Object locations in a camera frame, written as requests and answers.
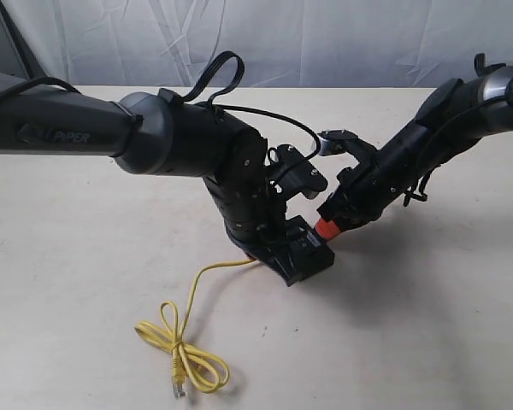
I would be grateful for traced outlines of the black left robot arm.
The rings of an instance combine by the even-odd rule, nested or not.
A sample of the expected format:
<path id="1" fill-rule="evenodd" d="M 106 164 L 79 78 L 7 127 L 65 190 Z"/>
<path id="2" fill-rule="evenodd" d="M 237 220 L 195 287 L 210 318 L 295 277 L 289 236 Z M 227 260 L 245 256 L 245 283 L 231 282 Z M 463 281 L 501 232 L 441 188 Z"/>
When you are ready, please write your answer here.
<path id="1" fill-rule="evenodd" d="M 131 174 L 200 178 L 230 240 L 295 284 L 307 277 L 300 225 L 268 184 L 267 150 L 255 128 L 172 91 L 111 102 L 0 73 L 0 155 L 101 155 Z"/>

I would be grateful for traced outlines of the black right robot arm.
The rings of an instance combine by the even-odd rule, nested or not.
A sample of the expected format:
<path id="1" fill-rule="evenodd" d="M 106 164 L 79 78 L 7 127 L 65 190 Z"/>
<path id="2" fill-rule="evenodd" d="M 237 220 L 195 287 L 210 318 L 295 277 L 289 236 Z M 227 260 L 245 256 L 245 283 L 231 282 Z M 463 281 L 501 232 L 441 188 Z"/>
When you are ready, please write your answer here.
<path id="1" fill-rule="evenodd" d="M 513 66 L 474 60 L 475 79 L 449 79 L 436 88 L 383 147 L 347 130 L 320 132 L 320 154 L 357 160 L 337 176 L 339 185 L 317 209 L 316 232 L 325 240 L 379 219 L 398 197 L 425 202 L 432 173 L 484 137 L 513 132 Z"/>

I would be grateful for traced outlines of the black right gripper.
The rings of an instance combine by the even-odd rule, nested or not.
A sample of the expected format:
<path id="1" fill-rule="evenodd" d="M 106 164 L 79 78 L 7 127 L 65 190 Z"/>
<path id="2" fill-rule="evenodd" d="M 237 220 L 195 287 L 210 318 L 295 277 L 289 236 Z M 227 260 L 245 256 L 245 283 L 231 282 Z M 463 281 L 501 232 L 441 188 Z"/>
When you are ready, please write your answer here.
<path id="1" fill-rule="evenodd" d="M 379 151 L 339 175 L 337 189 L 318 208 L 316 233 L 330 241 L 345 231 L 379 219 L 384 209 L 410 185 L 410 156 Z"/>

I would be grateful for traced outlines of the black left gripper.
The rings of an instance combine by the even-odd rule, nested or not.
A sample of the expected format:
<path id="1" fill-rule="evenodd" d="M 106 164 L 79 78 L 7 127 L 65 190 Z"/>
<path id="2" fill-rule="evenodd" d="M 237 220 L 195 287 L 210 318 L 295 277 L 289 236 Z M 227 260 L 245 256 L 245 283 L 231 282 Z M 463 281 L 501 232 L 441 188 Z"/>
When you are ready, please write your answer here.
<path id="1" fill-rule="evenodd" d="M 226 231 L 250 262 L 260 261 L 278 273 L 287 285 L 299 281 L 296 241 L 304 229 L 286 219 L 286 201 L 274 188 L 247 185 L 226 188 Z"/>

